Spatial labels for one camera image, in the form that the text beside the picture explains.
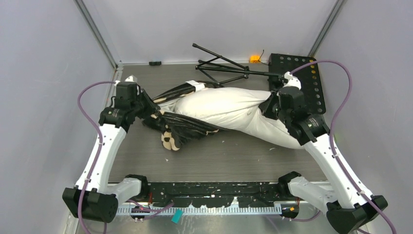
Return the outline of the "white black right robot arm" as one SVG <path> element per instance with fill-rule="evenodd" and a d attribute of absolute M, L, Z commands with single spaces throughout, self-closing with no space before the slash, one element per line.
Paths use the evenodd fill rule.
<path fill-rule="evenodd" d="M 297 87 L 271 92 L 259 105 L 265 117 L 279 120 L 290 136 L 313 157 L 330 182 L 329 192 L 292 171 L 278 179 L 278 194 L 284 200 L 299 197 L 326 217 L 339 234 L 348 234 L 374 220 L 387 206 L 382 195 L 372 192 L 358 179 L 341 156 L 322 115 L 311 113 L 304 93 Z"/>

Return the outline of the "black floral pillowcase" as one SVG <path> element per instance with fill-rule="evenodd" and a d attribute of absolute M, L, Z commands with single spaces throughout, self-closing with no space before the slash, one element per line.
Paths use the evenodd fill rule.
<path fill-rule="evenodd" d="M 171 110 L 179 100 L 193 96 L 195 91 L 195 86 L 187 82 L 165 91 L 152 98 L 160 109 L 142 119 L 144 126 L 161 133 L 162 145 L 167 150 L 178 151 L 191 140 L 199 140 L 227 130 Z"/>

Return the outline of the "white pillow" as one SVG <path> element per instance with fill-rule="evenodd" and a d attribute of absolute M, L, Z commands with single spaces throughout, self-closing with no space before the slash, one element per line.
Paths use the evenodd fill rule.
<path fill-rule="evenodd" d="M 259 105 L 269 91 L 235 87 L 205 88 L 160 104 L 162 110 L 192 117 L 221 128 L 236 130 L 289 149 L 303 149 L 285 125 L 266 118 Z"/>

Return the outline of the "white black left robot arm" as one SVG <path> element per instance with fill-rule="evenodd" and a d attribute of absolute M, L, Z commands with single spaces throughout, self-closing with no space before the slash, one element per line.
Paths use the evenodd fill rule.
<path fill-rule="evenodd" d="M 142 175 L 127 175 L 114 186 L 109 175 L 118 149 L 136 118 L 149 117 L 157 107 L 133 80 L 112 82 L 115 95 L 99 121 L 87 120 L 97 131 L 88 163 L 72 188 L 65 188 L 62 199 L 72 215 L 104 223 L 113 221 L 118 206 L 131 198 L 143 202 L 149 197 L 148 180 Z"/>

